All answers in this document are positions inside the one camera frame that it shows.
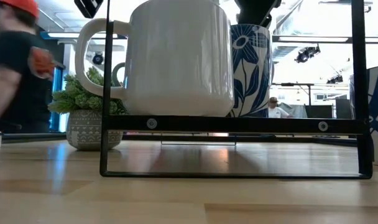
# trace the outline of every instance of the white mug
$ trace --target white mug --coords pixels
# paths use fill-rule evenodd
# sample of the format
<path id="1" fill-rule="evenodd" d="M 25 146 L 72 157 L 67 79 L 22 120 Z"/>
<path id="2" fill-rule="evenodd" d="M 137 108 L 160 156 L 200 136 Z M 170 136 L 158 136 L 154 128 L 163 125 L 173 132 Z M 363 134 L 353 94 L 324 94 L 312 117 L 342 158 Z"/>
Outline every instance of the white mug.
<path id="1" fill-rule="evenodd" d="M 106 30 L 93 19 L 76 45 L 76 75 L 88 91 L 103 87 L 85 75 L 90 38 Z M 128 36 L 124 85 L 112 87 L 130 114 L 226 116 L 234 104 L 231 34 L 228 17 L 210 0 L 151 0 L 137 7 L 130 23 L 114 21 Z"/>

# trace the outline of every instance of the potted plant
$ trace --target potted plant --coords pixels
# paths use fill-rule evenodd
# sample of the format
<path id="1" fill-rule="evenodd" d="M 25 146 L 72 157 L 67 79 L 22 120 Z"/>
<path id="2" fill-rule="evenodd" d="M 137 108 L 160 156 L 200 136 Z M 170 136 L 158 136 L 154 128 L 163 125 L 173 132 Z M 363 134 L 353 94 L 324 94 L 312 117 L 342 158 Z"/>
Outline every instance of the potted plant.
<path id="1" fill-rule="evenodd" d="M 103 77 L 96 68 L 87 71 L 88 78 L 103 85 Z M 82 151 L 98 151 L 101 148 L 102 97 L 85 90 L 74 75 L 65 77 L 65 90 L 53 94 L 53 102 L 48 108 L 59 114 L 69 113 L 67 140 L 69 144 Z M 127 114 L 121 100 L 111 99 L 110 114 Z M 109 149 L 117 146 L 122 131 L 109 131 Z"/>

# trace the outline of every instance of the black t-shirt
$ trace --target black t-shirt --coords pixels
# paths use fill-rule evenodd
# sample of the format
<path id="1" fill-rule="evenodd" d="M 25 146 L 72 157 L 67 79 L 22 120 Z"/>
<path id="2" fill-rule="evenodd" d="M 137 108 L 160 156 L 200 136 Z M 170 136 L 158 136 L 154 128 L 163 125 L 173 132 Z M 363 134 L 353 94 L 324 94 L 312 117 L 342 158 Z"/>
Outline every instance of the black t-shirt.
<path id="1" fill-rule="evenodd" d="M 22 125 L 22 132 L 49 127 L 53 67 L 42 39 L 28 32 L 0 33 L 0 66 L 22 75 L 16 95 L 1 119 Z"/>

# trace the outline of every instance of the black shelf bar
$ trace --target black shelf bar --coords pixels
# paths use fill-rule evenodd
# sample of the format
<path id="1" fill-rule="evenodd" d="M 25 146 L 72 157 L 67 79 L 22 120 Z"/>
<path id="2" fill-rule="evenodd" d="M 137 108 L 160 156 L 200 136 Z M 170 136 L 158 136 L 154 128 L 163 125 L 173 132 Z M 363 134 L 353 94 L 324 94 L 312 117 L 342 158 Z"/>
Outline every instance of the black shelf bar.
<path id="1" fill-rule="evenodd" d="M 195 116 L 114 116 L 109 129 L 163 133 L 364 134 L 364 121 L 351 119 L 216 118 Z"/>
<path id="2" fill-rule="evenodd" d="M 110 116 L 111 57 L 113 22 L 106 25 L 102 144 L 99 172 L 104 177 L 153 178 L 257 178 L 257 179 L 370 179 L 372 177 L 372 139 L 369 132 L 367 100 L 366 46 L 364 32 L 364 0 L 352 0 L 354 86 L 356 119 L 272 119 L 210 118 L 195 116 Z M 145 132 L 178 133 L 273 133 L 356 135 L 359 173 L 348 174 L 214 174 L 179 172 L 117 172 L 108 170 L 108 131 L 112 129 Z"/>

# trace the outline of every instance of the orange cap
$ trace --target orange cap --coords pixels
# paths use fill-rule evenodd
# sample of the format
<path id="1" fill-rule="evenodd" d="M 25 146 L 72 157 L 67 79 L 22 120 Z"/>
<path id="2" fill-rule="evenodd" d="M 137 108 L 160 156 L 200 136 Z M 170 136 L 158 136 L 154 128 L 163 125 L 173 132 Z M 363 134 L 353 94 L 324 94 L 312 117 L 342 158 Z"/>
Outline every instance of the orange cap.
<path id="1" fill-rule="evenodd" d="M 36 18 L 39 17 L 39 5 L 34 0 L 0 0 L 0 2 L 22 9 Z"/>

